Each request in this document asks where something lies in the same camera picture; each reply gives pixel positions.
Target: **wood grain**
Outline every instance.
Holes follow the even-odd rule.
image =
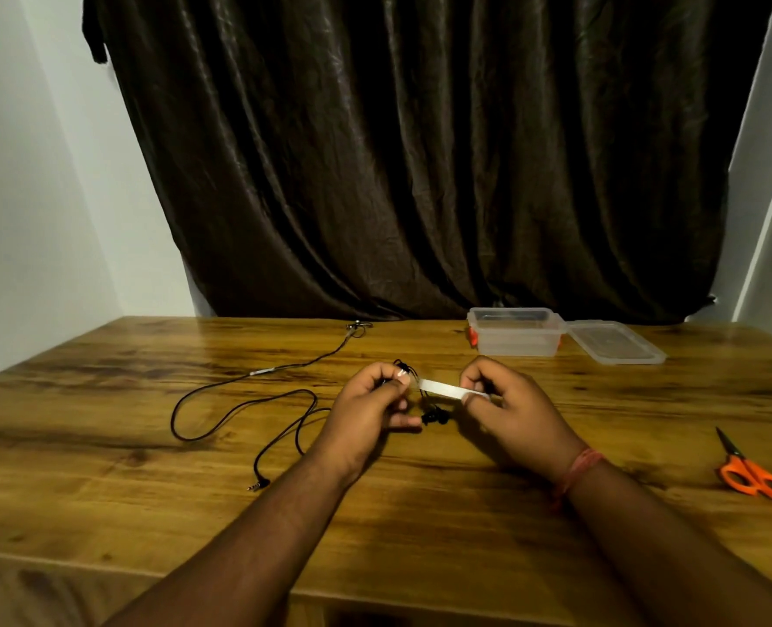
[[[772,502],[726,490],[722,427],[772,471],[772,337],[746,327],[638,328],[669,359],[604,366],[568,337],[553,358],[506,358],[572,425],[699,526],[772,578]],[[171,438],[175,401],[242,370],[338,345],[327,320],[126,317],[0,374],[0,557],[160,577],[256,495],[255,453],[307,406],[290,398],[236,414],[207,442]],[[377,324],[309,368],[202,394],[179,421],[207,428],[241,400],[313,389],[330,405],[362,365],[395,357],[458,382],[475,355],[463,322]],[[305,443],[320,423],[307,427]],[[395,615],[447,612],[538,624],[638,624],[610,566],[542,485],[500,470],[468,421],[393,435],[349,492],[292,593]],[[292,440],[262,462],[296,460]]]

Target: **black cloth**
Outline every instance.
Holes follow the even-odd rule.
[[[89,1],[218,315],[706,303],[772,0]]]

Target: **container lid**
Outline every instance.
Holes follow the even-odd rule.
[[[566,332],[566,322],[547,307],[471,307],[467,320],[479,331]]]
[[[604,365],[664,363],[662,350],[617,321],[569,321],[569,334]]]

